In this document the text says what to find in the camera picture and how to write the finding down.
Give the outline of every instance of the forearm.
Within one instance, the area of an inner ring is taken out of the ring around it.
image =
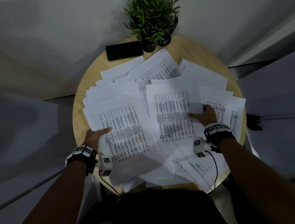
[[[76,223],[83,197],[85,174],[84,162],[78,160],[71,162],[23,224]]]
[[[293,222],[294,186],[234,139],[223,139],[219,147],[235,181],[255,209],[270,223]]]

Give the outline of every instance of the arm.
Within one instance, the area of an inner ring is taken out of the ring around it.
[[[217,122],[209,105],[203,114],[189,116],[204,126]],[[295,187],[236,140],[223,139],[219,147],[235,181],[256,211],[269,223],[294,223]]]
[[[88,130],[83,144],[97,151],[100,136],[110,130],[111,128],[96,132]],[[71,162],[46,191],[23,224],[76,223],[83,197],[85,174],[84,162],[79,160]]]

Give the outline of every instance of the potted plant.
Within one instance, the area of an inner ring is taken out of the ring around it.
[[[178,18],[179,0],[129,0],[124,8],[130,21],[125,26],[141,41],[145,52],[153,52],[159,44],[165,46],[171,41]]]

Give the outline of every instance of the green leaves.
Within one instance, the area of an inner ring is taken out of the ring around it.
[[[175,29],[175,17],[180,6],[175,6],[179,0],[128,0],[124,8],[130,22],[125,27],[139,40],[150,42],[166,41],[171,29]]]

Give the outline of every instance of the hand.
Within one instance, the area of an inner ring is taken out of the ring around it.
[[[217,123],[217,117],[214,109],[210,105],[203,105],[204,113],[189,113],[189,117],[198,119],[199,122],[206,127],[209,124]]]
[[[92,131],[89,129],[86,132],[85,140],[83,142],[83,145],[89,145],[91,148],[93,148],[95,151],[98,151],[97,144],[100,139],[100,137],[104,134],[107,134],[111,131],[112,128],[106,128],[98,131]]]

